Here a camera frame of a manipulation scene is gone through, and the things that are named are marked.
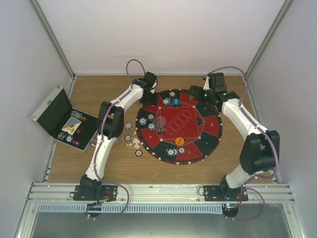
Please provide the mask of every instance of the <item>blue poker chip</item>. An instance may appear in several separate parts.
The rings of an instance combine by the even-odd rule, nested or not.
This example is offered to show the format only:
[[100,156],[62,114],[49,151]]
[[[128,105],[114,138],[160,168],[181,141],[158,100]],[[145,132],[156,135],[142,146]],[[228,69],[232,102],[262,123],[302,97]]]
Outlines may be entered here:
[[163,100],[164,105],[168,105],[168,104],[170,104],[170,102],[171,102],[171,99],[170,99],[170,98],[165,98],[165,99]]
[[148,129],[155,130],[155,128],[156,128],[156,125],[154,123],[148,124]]
[[167,155],[168,156],[174,156],[174,149],[168,149],[167,150]]
[[180,100],[179,100],[178,98],[174,98],[174,99],[172,100],[172,103],[177,106],[177,105],[180,104]]

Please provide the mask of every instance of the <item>poker chip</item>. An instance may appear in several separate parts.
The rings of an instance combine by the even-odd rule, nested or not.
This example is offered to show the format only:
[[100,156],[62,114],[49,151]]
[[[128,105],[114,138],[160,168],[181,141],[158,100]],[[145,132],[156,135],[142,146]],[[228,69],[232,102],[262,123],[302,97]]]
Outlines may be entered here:
[[130,140],[132,140],[132,136],[131,135],[126,135],[124,137],[124,139],[125,139],[125,141],[130,141]]
[[170,96],[171,98],[174,98],[175,95],[176,95],[176,94],[175,94],[175,92],[173,92],[173,91],[169,93],[169,96]]
[[179,148],[178,151],[180,154],[185,154],[185,152],[186,152],[186,150],[184,148]]
[[148,119],[149,119],[149,120],[153,120],[153,118],[154,118],[154,115],[153,115],[153,114],[149,114],[149,115],[148,115]]
[[165,105],[170,104],[170,102],[171,102],[171,99],[170,99],[170,98],[165,98],[165,99],[163,100],[163,103],[164,103]]
[[73,140],[73,137],[72,137],[71,135],[68,135],[68,136],[66,137],[66,141],[67,141],[68,143],[72,142],[72,140]]
[[76,113],[77,113],[77,111],[73,110],[70,115],[71,115],[72,117],[75,117]]
[[64,135],[64,132],[61,132],[58,136],[57,136],[57,138],[58,139],[61,139],[61,137]]
[[173,149],[168,149],[167,150],[168,156],[173,156],[174,155],[174,150]]
[[154,123],[148,124],[148,129],[155,130],[155,128],[156,128],[156,125]]
[[145,125],[147,123],[147,120],[145,118],[140,118],[139,122],[141,125]]
[[172,103],[173,103],[175,106],[177,106],[177,105],[180,104],[180,100],[179,100],[178,98],[174,98],[174,99],[172,100]]
[[124,128],[125,128],[126,130],[131,130],[132,127],[133,127],[133,125],[132,125],[131,123],[129,123],[129,122],[127,122],[127,123],[124,125]]
[[65,139],[66,136],[67,136],[67,134],[65,133],[64,135],[61,136],[60,140]]
[[142,154],[143,154],[142,150],[136,150],[136,151],[135,151],[135,155],[136,155],[137,157],[142,156]]

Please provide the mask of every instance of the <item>robotic arm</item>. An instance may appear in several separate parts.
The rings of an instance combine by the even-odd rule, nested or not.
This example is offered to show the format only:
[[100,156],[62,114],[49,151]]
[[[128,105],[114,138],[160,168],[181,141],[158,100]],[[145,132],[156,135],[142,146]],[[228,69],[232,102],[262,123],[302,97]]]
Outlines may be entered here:
[[227,92],[223,73],[210,73],[203,79],[204,87],[191,86],[190,97],[216,105],[218,111],[233,122],[245,141],[240,154],[240,164],[220,182],[222,197],[228,200],[231,193],[236,194],[235,188],[243,185],[251,177],[275,167],[272,148],[260,130],[270,137],[277,155],[279,155],[279,134],[275,130],[268,131],[256,121],[243,104],[240,104],[235,92]]
[[[157,83],[157,77],[146,72],[141,79],[133,80],[132,87],[129,87],[118,98],[111,102],[103,102],[98,115],[97,121],[97,144],[91,163],[86,173],[80,179],[80,186],[74,195],[74,200],[101,200],[102,182],[104,177],[106,162],[115,140],[120,136],[124,128],[124,113],[136,101],[143,105],[156,105],[158,94],[154,92]],[[109,115],[102,129],[102,122],[106,116],[107,110],[111,107]]]

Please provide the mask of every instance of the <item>white poker chip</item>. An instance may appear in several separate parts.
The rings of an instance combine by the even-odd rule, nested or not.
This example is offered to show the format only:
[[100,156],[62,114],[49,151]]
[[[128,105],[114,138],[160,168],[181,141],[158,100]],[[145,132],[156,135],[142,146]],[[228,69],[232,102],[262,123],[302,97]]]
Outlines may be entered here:
[[131,123],[127,122],[127,123],[124,125],[124,127],[125,127],[126,130],[131,130],[133,126],[132,126]]
[[147,123],[147,120],[145,118],[141,118],[139,122],[141,125],[145,125]]
[[178,151],[179,151],[181,154],[184,154],[184,153],[185,153],[185,149],[184,149],[184,148],[179,148]]
[[156,125],[154,123],[148,124],[148,129],[155,130]]
[[169,156],[173,156],[174,155],[174,150],[173,149],[168,149],[167,154]]
[[169,96],[172,97],[172,98],[175,97],[175,92],[170,92]]
[[131,135],[126,135],[124,137],[124,139],[125,139],[125,141],[130,141],[130,140],[132,140],[132,136]]
[[149,114],[149,115],[148,115],[148,119],[153,120],[153,118],[154,118],[154,115],[153,115],[153,114]]
[[142,156],[142,154],[143,154],[142,150],[136,150],[136,151],[135,151],[135,155],[136,155],[137,157]]

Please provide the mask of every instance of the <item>wooden floor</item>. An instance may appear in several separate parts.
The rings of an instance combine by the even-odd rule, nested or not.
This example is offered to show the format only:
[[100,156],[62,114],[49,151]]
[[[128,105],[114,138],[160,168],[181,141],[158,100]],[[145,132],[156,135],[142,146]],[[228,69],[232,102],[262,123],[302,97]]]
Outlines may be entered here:
[[[242,95],[245,84],[241,77],[226,77],[228,91]],[[170,88],[189,89],[191,85],[203,86],[201,76],[159,76],[157,91]],[[119,96],[127,87],[126,76],[79,76],[71,96],[73,107],[98,115],[100,104]],[[243,103],[252,112],[249,98]],[[125,114],[125,122],[135,125],[140,104],[136,102]],[[223,123],[222,139],[219,146],[203,161],[191,165],[172,165],[150,155],[143,147],[143,155],[135,156],[135,149],[126,146],[121,139],[133,131],[124,130],[120,142],[113,145],[105,169],[105,180],[124,183],[219,183],[220,179],[239,165],[243,139],[232,122],[221,114]],[[64,144],[58,144],[54,156],[49,182],[79,183],[88,168],[94,147],[87,153],[80,152]],[[270,180],[257,179],[257,183]]]

